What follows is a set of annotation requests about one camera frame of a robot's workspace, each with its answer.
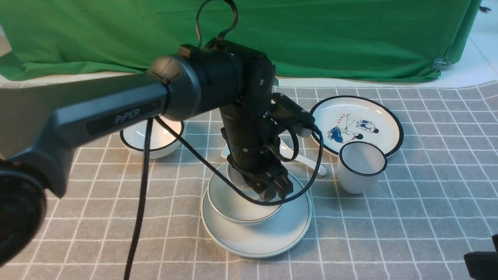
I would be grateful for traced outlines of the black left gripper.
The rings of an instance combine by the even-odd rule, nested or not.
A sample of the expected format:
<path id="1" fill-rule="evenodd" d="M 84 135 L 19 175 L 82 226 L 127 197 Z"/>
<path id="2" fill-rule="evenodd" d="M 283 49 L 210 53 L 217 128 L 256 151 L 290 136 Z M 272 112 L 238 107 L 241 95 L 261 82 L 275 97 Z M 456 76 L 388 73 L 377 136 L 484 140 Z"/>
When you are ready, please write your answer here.
<path id="1" fill-rule="evenodd" d="M 274 144 L 275 122 L 254 116 L 249 108 L 230 103 L 219 109 L 228 143 L 231 165 L 238 170 L 260 202 L 276 202 L 293 192 L 288 170 L 268 149 Z"/>

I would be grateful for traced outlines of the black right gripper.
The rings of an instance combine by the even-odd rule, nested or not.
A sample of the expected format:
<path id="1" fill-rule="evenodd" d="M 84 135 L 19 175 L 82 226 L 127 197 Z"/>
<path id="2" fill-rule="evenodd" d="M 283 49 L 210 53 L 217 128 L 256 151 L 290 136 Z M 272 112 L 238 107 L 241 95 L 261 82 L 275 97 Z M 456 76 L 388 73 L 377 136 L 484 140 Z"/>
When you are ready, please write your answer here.
<path id="1" fill-rule="evenodd" d="M 498 235 L 491 237 L 494 252 L 469 252 L 464 255 L 468 275 L 475 280 L 498 280 Z"/>

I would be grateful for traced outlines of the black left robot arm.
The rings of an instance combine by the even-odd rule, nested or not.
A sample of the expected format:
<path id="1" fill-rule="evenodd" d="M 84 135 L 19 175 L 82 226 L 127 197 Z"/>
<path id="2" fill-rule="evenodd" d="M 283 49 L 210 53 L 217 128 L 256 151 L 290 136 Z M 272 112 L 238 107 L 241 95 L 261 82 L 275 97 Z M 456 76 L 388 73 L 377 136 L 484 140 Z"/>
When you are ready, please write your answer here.
<path id="1" fill-rule="evenodd" d="M 36 236 L 46 215 L 45 189 L 65 195 L 78 147 L 153 117 L 184 121 L 219 109 L 230 163 L 263 198 L 291 201 L 293 185 L 273 147 L 270 119 L 275 66 L 267 55 L 212 39 L 181 45 L 146 74 L 1 90 L 1 265 Z"/>

